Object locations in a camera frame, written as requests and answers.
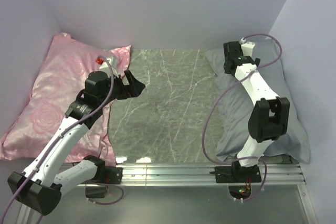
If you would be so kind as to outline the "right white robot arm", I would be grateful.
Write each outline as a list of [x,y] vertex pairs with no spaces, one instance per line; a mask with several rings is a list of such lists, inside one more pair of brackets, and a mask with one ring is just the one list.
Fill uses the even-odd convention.
[[248,121],[249,137],[231,165],[237,182],[260,182],[258,161],[265,150],[287,131],[290,102],[274,92],[258,71],[261,60],[252,58],[253,42],[223,44],[224,71],[244,87],[254,106]]

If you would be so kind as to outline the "grey pillowcase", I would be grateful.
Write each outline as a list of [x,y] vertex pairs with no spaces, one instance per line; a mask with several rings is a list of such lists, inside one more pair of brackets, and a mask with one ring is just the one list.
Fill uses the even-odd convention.
[[[261,59],[261,65],[269,63],[278,57],[278,46],[270,39],[252,40],[256,45],[253,58]],[[215,89],[217,97],[231,85],[237,82],[232,75],[224,73],[223,46],[205,51],[212,70],[215,73]],[[285,82],[281,61],[259,70],[263,79],[280,97],[290,101],[287,133],[275,140],[264,152],[265,156],[286,154],[299,162],[310,162],[310,145],[306,131],[298,119],[295,104]],[[239,84],[228,91],[218,104],[218,110],[223,120],[223,136],[219,140],[216,156],[223,161],[227,157],[237,154],[244,146],[248,132],[248,120],[253,110],[252,101],[244,87]]]

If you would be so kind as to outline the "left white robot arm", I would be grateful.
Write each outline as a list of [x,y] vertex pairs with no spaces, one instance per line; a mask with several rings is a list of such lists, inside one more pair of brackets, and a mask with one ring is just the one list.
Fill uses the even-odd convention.
[[7,182],[15,200],[43,216],[50,214],[62,196],[79,184],[108,180],[109,168],[102,159],[88,155],[76,166],[60,173],[59,169],[77,142],[102,116],[103,107],[113,100],[138,97],[145,84],[138,81],[130,70],[121,77],[110,77],[95,71],[88,75],[85,87],[70,104],[55,135],[35,160],[23,172],[13,172]]

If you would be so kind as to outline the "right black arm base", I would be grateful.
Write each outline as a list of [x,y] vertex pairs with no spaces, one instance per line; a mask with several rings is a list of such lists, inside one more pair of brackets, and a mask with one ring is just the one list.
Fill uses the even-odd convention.
[[265,178],[261,178],[258,165],[241,167],[239,162],[231,166],[216,166],[210,174],[215,176],[217,184],[242,184],[228,186],[229,194],[234,200],[244,201],[252,197],[252,183],[261,183],[264,186]]

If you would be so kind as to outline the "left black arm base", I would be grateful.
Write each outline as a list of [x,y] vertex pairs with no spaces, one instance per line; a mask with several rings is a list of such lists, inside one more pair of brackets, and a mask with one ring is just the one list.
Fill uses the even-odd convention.
[[94,178],[87,182],[88,184],[98,186],[86,187],[85,196],[89,200],[95,198],[102,199],[107,195],[109,187],[114,187],[121,191],[120,198],[122,199],[124,196],[124,190],[119,187],[122,181],[122,173],[123,168],[119,167],[105,167],[99,169]]

